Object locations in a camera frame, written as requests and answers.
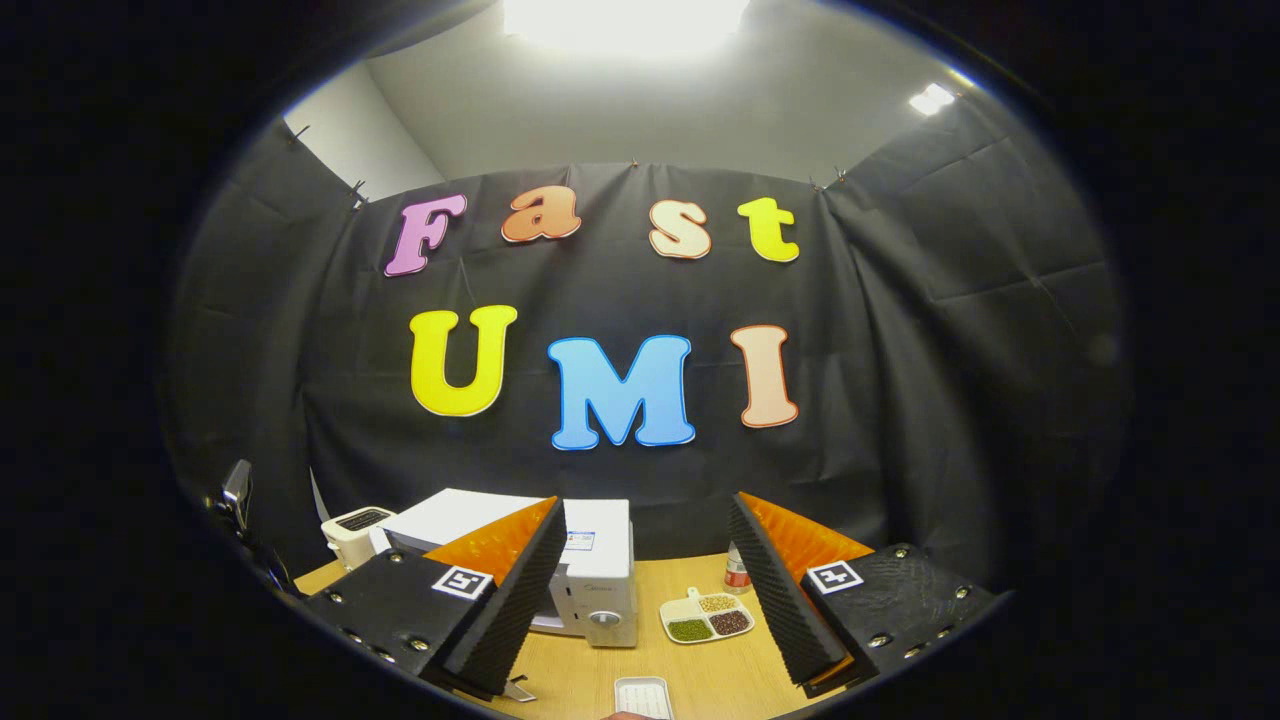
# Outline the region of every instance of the yellow letter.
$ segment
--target yellow letter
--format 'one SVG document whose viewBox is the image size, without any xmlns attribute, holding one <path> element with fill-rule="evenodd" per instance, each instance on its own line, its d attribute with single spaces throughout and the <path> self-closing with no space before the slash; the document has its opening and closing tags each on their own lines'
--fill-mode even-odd
<svg viewBox="0 0 1280 720">
<path fill-rule="evenodd" d="M 694 202 L 659 200 L 649 209 L 649 242 L 658 255 L 667 258 L 701 258 L 712 251 L 712 236 L 703 229 L 707 213 Z"/>
<path fill-rule="evenodd" d="M 742 350 L 746 365 L 742 424 L 772 428 L 795 420 L 800 407 L 787 397 L 787 379 L 782 374 L 782 343 L 787 331 L 777 325 L 749 325 L 730 333 L 728 340 Z"/>
<path fill-rule="evenodd" d="M 458 315 L 448 310 L 421 313 L 408 322 L 413 333 L 410 386 L 422 407 L 436 415 L 466 418 L 484 413 L 502 391 L 502 360 L 507 325 L 516 322 L 509 305 L 485 305 L 471 313 L 471 324 L 480 329 L 476 343 L 476 377 L 467 387 L 444 380 L 444 350 Z"/>
<path fill-rule="evenodd" d="M 568 237 L 582 227 L 582 219 L 573 214 L 576 202 L 573 191 L 562 184 L 521 192 L 511 201 L 511 209 L 516 211 L 502 223 L 502 237 L 507 242 Z"/>
<path fill-rule="evenodd" d="M 778 201 L 760 197 L 737 206 L 737 214 L 748 219 L 751 229 L 751 247 L 765 260 L 790 263 L 800 256 L 800 246 L 782 240 L 782 225 L 794 225 L 795 215 L 778 210 Z"/>
</svg>

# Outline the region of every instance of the white microwave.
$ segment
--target white microwave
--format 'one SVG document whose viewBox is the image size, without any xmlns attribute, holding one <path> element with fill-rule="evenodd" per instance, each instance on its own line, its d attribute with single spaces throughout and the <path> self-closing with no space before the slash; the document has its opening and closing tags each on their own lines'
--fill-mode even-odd
<svg viewBox="0 0 1280 720">
<path fill-rule="evenodd" d="M 540 502 L 541 497 L 447 488 L 370 529 L 374 552 L 429 552 Z M 564 500 L 568 534 L 531 630 L 635 647 L 635 539 L 627 500 Z"/>
</svg>

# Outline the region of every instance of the blue letter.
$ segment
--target blue letter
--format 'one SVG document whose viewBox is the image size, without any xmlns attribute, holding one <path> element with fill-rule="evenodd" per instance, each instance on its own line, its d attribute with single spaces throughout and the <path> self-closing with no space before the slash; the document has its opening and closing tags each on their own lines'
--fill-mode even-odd
<svg viewBox="0 0 1280 720">
<path fill-rule="evenodd" d="M 644 405 L 644 423 L 636 430 L 640 445 L 682 445 L 694 439 L 685 419 L 685 356 L 692 348 L 673 334 L 650 337 L 640 345 L 626 380 L 589 337 L 557 340 L 547 355 L 561 368 L 561 429 L 552 436 L 557 450 L 591 450 L 600 436 L 588 427 L 586 410 L 622 445 Z"/>
</svg>

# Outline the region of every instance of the bottle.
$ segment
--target bottle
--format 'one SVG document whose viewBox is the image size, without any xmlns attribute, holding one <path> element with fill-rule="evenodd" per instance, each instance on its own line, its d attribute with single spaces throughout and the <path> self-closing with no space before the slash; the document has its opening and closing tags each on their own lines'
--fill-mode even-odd
<svg viewBox="0 0 1280 720">
<path fill-rule="evenodd" d="M 728 561 L 724 564 L 724 592 L 742 594 L 751 589 L 751 578 L 746 574 L 746 565 L 737 552 L 737 546 L 728 543 Z"/>
</svg>

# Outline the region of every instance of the table surface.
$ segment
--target table surface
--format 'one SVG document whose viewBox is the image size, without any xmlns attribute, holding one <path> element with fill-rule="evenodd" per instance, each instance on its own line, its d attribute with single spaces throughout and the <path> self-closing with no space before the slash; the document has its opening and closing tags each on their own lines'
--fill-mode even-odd
<svg viewBox="0 0 1280 720">
<path fill-rule="evenodd" d="M 497 697 L 481 702 L 531 720 L 600 720 L 613 712 L 613 682 L 657 675 L 667 680 L 671 708 L 680 720 L 776 717 L 832 697 L 808 700 L 791 684 L 760 610 L 755 591 L 737 596 L 755 618 L 755 628 L 741 635 L 699 644 L 676 644 L 667 638 L 658 607 L 686 597 L 687 589 L 722 592 L 724 553 L 636 562 L 640 603 L 639 642 L 634 648 L 596 648 L 576 637 L 530 632 L 511 676 L 529 675 L 520 687 L 538 696 L 532 702 Z M 306 594 L 320 592 L 344 574 L 337 560 L 296 580 Z"/>
</svg>

